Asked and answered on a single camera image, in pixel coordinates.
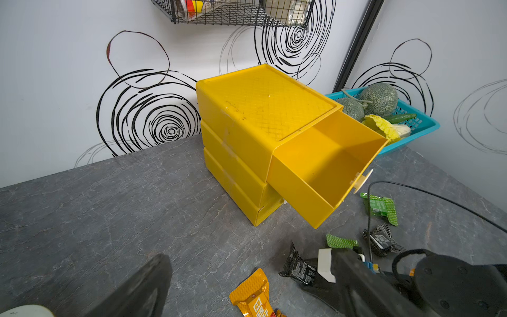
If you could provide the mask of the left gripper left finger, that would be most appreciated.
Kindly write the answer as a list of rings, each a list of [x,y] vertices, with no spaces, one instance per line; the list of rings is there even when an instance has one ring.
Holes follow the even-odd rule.
[[[172,279],[166,254],[157,254],[87,316],[161,316]]]

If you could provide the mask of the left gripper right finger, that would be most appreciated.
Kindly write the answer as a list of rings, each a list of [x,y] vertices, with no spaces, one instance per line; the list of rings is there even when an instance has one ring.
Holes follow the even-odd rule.
[[[368,269],[356,252],[331,249],[330,288],[302,290],[345,316],[422,316],[423,313],[378,274]]]

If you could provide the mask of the black cookie packet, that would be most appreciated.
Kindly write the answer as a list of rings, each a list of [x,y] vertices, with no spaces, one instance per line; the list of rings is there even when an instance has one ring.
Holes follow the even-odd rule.
[[[385,258],[390,254],[399,254],[405,251],[405,248],[395,241],[392,231],[386,224],[375,227],[371,232],[365,229],[363,239],[369,243],[369,256],[375,255]]]
[[[324,276],[318,273],[318,259],[304,260],[293,242],[290,243],[288,256],[279,272],[281,277],[289,277],[299,282],[304,287],[316,287],[327,289],[336,283],[335,278],[328,281]]]

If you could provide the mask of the yellow top drawer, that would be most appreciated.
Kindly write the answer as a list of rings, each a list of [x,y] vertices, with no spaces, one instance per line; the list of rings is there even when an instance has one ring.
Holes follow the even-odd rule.
[[[337,111],[273,152],[267,182],[313,228],[344,201],[388,140]]]

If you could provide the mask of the yellow drawer cabinet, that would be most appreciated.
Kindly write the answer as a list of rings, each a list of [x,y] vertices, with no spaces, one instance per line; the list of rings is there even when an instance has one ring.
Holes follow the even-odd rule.
[[[289,203],[318,228],[343,201],[312,179],[324,165],[330,123],[342,106],[272,66],[198,82],[205,163],[253,225]]]

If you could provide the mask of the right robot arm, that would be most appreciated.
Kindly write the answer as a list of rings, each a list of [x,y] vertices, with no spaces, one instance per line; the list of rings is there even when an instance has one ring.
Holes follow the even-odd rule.
[[[422,259],[415,289],[439,316],[506,316],[506,265],[471,265],[450,256]]]

